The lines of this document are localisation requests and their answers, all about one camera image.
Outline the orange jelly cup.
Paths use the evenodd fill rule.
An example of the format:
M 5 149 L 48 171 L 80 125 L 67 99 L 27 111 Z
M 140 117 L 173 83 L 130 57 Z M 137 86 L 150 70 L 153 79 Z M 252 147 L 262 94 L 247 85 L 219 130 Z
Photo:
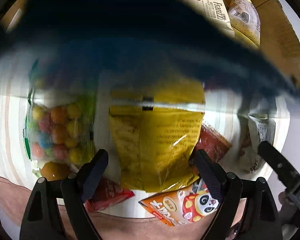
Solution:
M 48 181 L 63 180 L 71 173 L 68 165 L 63 163 L 47 162 L 41 169 L 40 174 Z

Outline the red triangular snack packet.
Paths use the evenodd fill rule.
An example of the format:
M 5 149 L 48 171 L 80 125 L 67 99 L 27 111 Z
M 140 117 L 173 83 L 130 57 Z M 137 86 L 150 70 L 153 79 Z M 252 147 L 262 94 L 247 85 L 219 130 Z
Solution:
M 84 206 L 88 212 L 102 211 L 134 196 L 132 190 L 124 189 L 119 184 L 102 178 L 92 198 L 87 200 Z

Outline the silver white snack bag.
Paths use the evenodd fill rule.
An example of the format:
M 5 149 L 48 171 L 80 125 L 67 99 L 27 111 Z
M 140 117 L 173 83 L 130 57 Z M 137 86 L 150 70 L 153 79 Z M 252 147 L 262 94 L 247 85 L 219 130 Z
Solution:
M 247 174 L 256 173 L 266 163 L 258 154 L 261 142 L 274 143 L 276 124 L 273 119 L 248 116 L 244 126 L 244 137 L 239 152 L 239 169 Z

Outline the orange panda snack bag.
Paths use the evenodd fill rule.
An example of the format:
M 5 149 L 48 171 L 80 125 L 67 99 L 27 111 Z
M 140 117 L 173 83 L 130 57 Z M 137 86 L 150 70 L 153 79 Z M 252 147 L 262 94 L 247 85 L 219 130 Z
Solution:
M 214 213 L 219 201 L 214 199 L 202 179 L 177 191 L 162 192 L 139 201 L 150 214 L 168 226 L 186 225 Z

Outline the brown square snack packet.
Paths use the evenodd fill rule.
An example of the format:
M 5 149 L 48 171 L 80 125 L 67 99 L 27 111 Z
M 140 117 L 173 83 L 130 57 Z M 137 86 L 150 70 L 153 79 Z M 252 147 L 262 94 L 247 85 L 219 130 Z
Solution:
M 210 159 L 217 163 L 230 150 L 232 144 L 210 125 L 202 124 L 195 151 L 204 150 Z

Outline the colourful candy balls bag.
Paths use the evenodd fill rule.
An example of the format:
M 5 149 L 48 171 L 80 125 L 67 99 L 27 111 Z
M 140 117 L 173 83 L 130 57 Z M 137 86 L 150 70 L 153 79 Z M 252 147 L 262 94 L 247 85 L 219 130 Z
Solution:
M 97 75 L 79 66 L 53 68 L 36 60 L 29 82 L 24 141 L 34 168 L 48 163 L 79 168 L 91 161 Z

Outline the yellow foil snack bag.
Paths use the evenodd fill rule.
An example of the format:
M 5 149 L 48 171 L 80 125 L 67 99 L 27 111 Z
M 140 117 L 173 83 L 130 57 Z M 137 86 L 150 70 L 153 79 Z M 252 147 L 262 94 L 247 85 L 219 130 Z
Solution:
M 189 158 L 204 114 L 187 111 L 182 104 L 205 102 L 200 81 L 121 86 L 111 90 L 111 97 L 123 100 L 109 109 L 122 186 L 146 192 L 173 191 L 198 179 Z

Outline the pale yellow egg cake bag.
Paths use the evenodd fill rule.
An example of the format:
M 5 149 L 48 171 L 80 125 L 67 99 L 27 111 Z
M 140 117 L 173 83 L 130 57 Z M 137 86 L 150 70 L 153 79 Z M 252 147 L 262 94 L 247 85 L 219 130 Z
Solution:
M 260 47 L 261 22 L 251 0 L 223 0 L 235 37 L 247 46 Z

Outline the white Franzzi cookie pack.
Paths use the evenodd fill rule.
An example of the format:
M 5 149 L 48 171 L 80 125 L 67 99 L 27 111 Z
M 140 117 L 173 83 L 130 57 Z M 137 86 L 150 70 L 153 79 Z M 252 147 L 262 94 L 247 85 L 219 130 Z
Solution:
M 225 35 L 234 38 L 228 11 L 223 0 L 183 0 L 197 13 L 203 15 Z

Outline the cardboard milk box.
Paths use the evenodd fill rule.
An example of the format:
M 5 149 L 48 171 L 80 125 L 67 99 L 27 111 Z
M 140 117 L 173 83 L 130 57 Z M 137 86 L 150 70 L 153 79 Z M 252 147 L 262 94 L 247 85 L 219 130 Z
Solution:
M 17 83 L 90 90 L 104 72 L 152 86 L 177 72 L 274 113 L 282 96 L 300 115 L 300 44 L 277 0 L 257 7 L 261 46 L 227 37 L 181 0 L 0 0 L 0 73 L 13 52 Z

